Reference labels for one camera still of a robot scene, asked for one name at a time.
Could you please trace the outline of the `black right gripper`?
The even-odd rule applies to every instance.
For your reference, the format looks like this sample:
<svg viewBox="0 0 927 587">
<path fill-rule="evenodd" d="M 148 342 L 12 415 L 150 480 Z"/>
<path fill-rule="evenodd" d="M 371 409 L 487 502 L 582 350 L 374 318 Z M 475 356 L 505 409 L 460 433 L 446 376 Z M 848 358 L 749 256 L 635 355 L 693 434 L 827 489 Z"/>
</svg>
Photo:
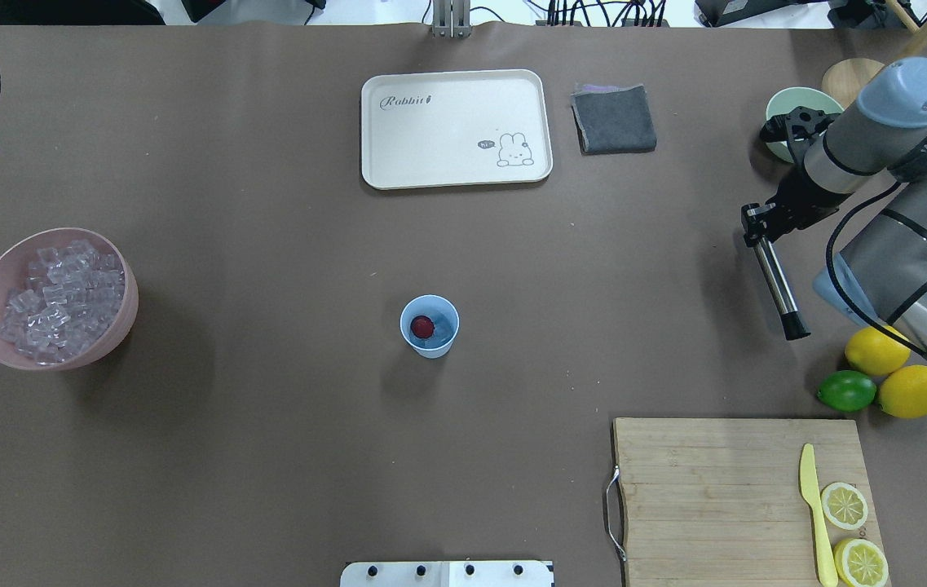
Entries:
<svg viewBox="0 0 927 587">
<path fill-rule="evenodd" d="M 825 189 L 813 181 L 805 168 L 810 148 L 821 144 L 824 131 L 839 118 L 838 113 L 799 107 L 766 119 L 760 139 L 784 142 L 792 157 L 792 169 L 784 175 L 773 197 L 764 205 L 743 205 L 740 217 L 746 246 L 754 248 L 774 242 L 792 230 L 803 230 L 839 211 L 846 194 Z"/>
</svg>

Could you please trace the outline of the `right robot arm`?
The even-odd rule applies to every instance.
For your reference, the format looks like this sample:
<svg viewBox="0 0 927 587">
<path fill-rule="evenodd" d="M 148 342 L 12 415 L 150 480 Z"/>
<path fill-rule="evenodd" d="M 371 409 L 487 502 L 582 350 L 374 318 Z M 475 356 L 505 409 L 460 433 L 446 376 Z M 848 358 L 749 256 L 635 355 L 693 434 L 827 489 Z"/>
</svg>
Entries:
<svg viewBox="0 0 927 587">
<path fill-rule="evenodd" d="M 765 204 L 743 205 L 740 222 L 786 338 L 807 329 L 774 242 L 836 214 L 885 171 L 895 181 L 890 203 L 843 249 L 828 242 L 814 289 L 854 322 L 895 327 L 927 361 L 927 57 L 888 64 L 843 112 L 797 105 L 769 117 L 760 137 L 787 144 L 792 168 Z"/>
</svg>

